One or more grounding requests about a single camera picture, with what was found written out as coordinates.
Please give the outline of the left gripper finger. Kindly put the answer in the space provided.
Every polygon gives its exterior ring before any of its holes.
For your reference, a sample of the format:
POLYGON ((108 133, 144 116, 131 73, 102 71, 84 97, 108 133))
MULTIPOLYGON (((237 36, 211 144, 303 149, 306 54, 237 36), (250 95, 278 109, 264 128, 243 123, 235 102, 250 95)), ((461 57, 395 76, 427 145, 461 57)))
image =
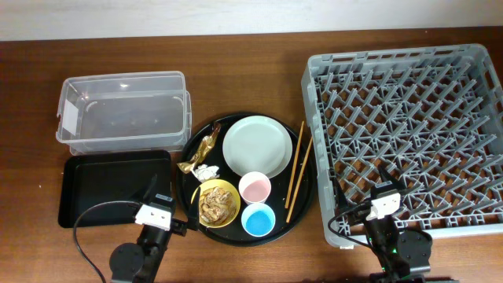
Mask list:
POLYGON ((157 174, 154 174, 147 189, 145 190, 145 194, 142 197, 143 201, 151 201, 152 198, 156 194, 156 183, 157 183, 157 174))
POLYGON ((200 187, 198 187, 193 194, 193 199, 187 214, 187 228, 189 230, 198 231, 200 226, 200 213, 199 213, 199 202, 200 202, 200 187))

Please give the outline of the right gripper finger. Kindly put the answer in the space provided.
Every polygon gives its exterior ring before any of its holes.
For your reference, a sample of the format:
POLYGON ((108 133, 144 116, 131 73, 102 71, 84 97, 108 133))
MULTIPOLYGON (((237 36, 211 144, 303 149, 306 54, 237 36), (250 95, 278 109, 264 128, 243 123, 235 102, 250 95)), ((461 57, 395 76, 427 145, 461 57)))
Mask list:
POLYGON ((384 165, 378 166, 380 178, 383 182, 390 182, 398 191, 404 191, 406 186, 398 179, 394 178, 385 168, 384 165))
POLYGON ((337 178, 334 181, 334 189, 336 192, 337 207, 343 211, 347 210, 347 208, 348 208, 347 198, 345 197, 344 192, 342 190, 342 187, 340 185, 340 182, 338 181, 337 178))

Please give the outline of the wooden chopstick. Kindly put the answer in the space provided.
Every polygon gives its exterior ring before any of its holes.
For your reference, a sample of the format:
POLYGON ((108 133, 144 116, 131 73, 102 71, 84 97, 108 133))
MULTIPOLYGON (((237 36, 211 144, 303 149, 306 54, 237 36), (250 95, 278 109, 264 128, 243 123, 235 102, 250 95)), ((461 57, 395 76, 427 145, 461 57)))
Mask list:
POLYGON ((288 215, 287 215, 286 223, 290 223, 290 220, 291 220, 291 217, 292 217, 292 213, 293 213, 293 209, 295 207, 296 199, 297 199, 298 192, 299 192, 299 187, 300 187, 300 184, 302 182, 303 173, 304 173, 304 171, 306 169, 306 166, 307 166, 307 161, 309 159, 310 150, 311 150, 312 145, 313 145, 313 137, 310 138, 310 142, 308 144, 308 147, 307 147, 307 150, 306 150, 306 154, 305 154, 305 157, 303 159, 302 167, 300 169, 299 176, 298 176, 297 183, 296 183, 296 187, 295 187, 294 194, 293 194, 293 197, 292 197, 292 202, 291 202, 290 207, 288 209, 288 215))
POLYGON ((289 186, 288 186, 288 192, 287 192, 287 196, 286 196, 285 209, 288 209, 288 207, 290 205, 290 199, 291 199, 291 195, 292 195, 292 187, 293 187, 293 182, 294 182, 294 178, 295 178, 295 174, 296 174, 296 166, 297 166, 297 162, 298 162, 298 158, 299 158, 300 146, 302 144, 304 123, 305 122, 302 121, 300 129, 299 129, 299 137, 297 140, 296 152, 295 152, 294 160, 293 160, 293 164, 292 164, 292 172, 291 172, 289 186))

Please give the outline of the blue cup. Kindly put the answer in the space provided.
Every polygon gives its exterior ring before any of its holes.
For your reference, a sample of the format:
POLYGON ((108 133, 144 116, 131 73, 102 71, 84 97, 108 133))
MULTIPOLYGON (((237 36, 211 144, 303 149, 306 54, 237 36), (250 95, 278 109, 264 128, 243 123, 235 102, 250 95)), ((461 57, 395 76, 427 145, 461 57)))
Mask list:
POLYGON ((264 237, 273 230, 276 215, 269 205, 253 203, 243 210, 240 220, 246 233, 253 237, 264 237))

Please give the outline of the pink cup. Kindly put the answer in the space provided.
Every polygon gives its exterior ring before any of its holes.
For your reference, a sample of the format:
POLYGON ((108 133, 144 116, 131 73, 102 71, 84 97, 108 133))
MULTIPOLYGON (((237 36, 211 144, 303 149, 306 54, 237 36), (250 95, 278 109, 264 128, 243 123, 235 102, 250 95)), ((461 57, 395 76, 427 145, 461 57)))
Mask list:
POLYGON ((246 204, 264 203, 270 195, 271 183, 265 174, 253 171, 242 176, 238 189, 246 204))

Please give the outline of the white round plate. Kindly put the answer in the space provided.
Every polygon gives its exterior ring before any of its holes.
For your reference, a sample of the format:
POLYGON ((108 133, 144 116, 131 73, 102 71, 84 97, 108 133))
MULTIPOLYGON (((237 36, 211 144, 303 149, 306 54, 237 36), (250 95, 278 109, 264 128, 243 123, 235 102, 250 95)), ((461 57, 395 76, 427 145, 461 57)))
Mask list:
POLYGON ((286 127, 267 116, 239 119, 222 143, 226 164, 239 176, 257 171, 273 178, 288 166, 292 153, 292 138, 286 127))

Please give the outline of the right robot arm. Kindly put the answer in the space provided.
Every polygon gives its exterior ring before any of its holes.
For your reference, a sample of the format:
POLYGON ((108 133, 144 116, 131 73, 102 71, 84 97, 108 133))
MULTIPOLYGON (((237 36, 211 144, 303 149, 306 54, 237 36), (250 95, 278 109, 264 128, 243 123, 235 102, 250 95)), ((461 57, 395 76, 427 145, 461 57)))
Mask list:
POLYGON ((406 186, 383 165, 378 171, 381 182, 371 188, 370 197, 356 205, 348 204, 341 185, 336 183, 337 211, 329 220, 328 228, 338 237, 369 248, 378 258, 382 271, 370 274, 371 282, 425 282, 424 275, 431 270, 432 237, 422 230, 396 226, 393 214, 402 206, 406 186), (365 227, 366 243, 332 228, 334 221, 344 217, 350 224, 365 227))

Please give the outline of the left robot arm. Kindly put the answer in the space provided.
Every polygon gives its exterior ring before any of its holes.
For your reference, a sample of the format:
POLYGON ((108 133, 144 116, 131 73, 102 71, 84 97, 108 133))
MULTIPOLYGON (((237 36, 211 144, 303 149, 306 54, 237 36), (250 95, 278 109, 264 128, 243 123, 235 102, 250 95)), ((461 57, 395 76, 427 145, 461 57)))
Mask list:
POLYGON ((142 226, 134 243, 119 245, 109 260, 112 282, 153 282, 172 235, 184 237, 188 230, 200 228, 197 204, 189 208, 187 220, 173 217, 176 202, 156 187, 157 177, 139 191, 140 203, 134 211, 134 222, 142 226))

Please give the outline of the grey dishwasher rack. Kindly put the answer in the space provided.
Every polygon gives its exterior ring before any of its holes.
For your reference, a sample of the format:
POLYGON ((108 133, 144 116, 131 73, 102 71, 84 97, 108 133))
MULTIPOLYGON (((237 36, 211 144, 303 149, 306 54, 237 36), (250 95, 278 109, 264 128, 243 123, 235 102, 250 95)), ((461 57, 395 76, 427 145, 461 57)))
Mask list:
MULTIPOLYGON (((301 85, 331 246, 354 245, 328 228, 335 179, 357 204, 381 164, 406 186, 399 227, 435 238, 502 231, 502 85, 484 46, 314 55, 301 85)), ((347 219, 332 228, 362 239, 347 219)))

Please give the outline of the yellow bowl with scraps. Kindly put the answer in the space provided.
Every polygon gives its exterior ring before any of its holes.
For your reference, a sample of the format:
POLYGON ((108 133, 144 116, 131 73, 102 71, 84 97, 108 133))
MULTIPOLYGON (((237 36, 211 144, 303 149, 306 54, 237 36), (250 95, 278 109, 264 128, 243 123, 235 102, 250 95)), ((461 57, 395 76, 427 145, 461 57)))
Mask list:
POLYGON ((208 228, 228 226, 240 211, 240 194, 230 182, 222 179, 201 184, 193 193, 191 203, 196 197, 199 197, 200 224, 208 228))

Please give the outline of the crumpled white tissue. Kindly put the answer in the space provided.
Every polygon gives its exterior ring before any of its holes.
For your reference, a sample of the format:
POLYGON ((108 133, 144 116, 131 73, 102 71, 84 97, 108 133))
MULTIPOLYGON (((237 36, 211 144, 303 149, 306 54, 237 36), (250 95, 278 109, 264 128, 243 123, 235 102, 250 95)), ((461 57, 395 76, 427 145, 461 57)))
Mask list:
POLYGON ((212 179, 217 179, 219 177, 218 170, 218 166, 201 164, 196 169, 191 170, 191 172, 199 182, 204 183, 212 179))

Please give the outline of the round black serving tray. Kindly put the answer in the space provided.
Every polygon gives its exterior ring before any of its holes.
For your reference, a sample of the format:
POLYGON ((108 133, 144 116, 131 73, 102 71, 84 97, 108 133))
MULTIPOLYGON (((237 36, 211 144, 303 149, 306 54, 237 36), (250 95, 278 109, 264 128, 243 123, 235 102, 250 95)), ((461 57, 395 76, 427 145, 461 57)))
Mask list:
MULTIPOLYGON (((223 139, 227 131, 239 120, 247 118, 249 116, 255 116, 258 113, 243 112, 234 113, 229 116, 216 119, 206 126, 203 126, 196 134, 194 134, 185 148, 182 151, 182 161, 189 160, 193 154, 196 152, 198 146, 202 139, 211 134, 213 131, 214 122, 221 125, 221 130, 218 134, 218 139, 215 148, 212 149, 207 157, 204 159, 205 165, 217 166, 219 175, 218 180, 223 180, 231 184, 235 189, 239 191, 238 185, 242 177, 234 172, 227 164, 224 159, 223 154, 223 139)), ((317 172, 316 165, 313 160, 313 153, 310 153, 309 159, 307 160, 307 165, 304 168, 302 181, 299 184, 299 190, 297 191, 296 201, 294 203, 294 208, 290 214, 290 219, 287 222, 287 217, 289 214, 289 208, 285 208, 286 196, 288 193, 288 187, 291 179, 293 159, 295 157, 296 144, 299 140, 299 134, 297 134, 291 127, 288 127, 285 123, 273 119, 279 122, 286 131, 288 136, 292 139, 292 145, 294 146, 294 152, 289 156, 290 161, 287 163, 286 168, 283 169, 278 175, 269 178, 271 184, 271 192, 268 198, 265 200, 265 204, 255 205, 257 208, 248 208, 249 205, 245 203, 241 194, 237 193, 237 199, 240 200, 240 210, 237 213, 236 218, 228 225, 220 228, 210 228, 209 224, 200 224, 201 232, 210 237, 212 240, 221 242, 223 244, 229 244, 233 246, 240 247, 251 247, 261 244, 265 244, 284 236, 290 230, 292 230, 307 214, 310 208, 312 200, 314 199, 315 191, 317 190, 317 172)), ((191 205, 193 199, 193 193, 198 187, 200 187, 201 194, 208 189, 214 189, 214 187, 221 185, 201 185, 201 182, 193 173, 182 173, 180 169, 177 169, 176 174, 176 193, 178 200, 184 210, 185 214, 188 214, 189 206, 191 205)))

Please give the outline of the gold foil wrapper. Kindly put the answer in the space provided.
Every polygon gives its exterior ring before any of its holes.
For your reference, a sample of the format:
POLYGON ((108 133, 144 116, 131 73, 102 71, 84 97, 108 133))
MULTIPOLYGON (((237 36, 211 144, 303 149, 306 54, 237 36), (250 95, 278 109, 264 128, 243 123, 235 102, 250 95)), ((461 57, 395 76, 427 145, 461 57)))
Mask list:
POLYGON ((214 122, 213 131, 211 134, 204 136, 191 159, 186 162, 177 163, 178 168, 184 174, 188 174, 193 171, 198 165, 200 165, 208 153, 215 147, 216 140, 221 130, 221 124, 214 122))

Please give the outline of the black rectangular tray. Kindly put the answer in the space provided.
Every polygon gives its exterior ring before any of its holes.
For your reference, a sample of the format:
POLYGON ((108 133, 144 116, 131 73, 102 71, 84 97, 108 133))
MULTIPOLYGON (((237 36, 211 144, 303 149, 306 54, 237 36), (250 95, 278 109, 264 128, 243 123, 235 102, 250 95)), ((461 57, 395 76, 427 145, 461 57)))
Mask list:
POLYGON ((157 174, 156 187, 171 196, 171 155, 164 150, 73 156, 64 165, 58 223, 72 228, 86 209, 137 196, 157 174))

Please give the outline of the clear plastic storage bin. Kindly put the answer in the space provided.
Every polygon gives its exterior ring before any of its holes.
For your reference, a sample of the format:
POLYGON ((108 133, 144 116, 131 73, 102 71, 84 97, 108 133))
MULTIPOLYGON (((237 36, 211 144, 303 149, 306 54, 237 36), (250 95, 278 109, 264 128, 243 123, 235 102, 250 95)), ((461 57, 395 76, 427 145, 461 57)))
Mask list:
POLYGON ((179 71, 71 77, 58 102, 56 139, 74 155, 165 149, 191 136, 192 109, 179 71))

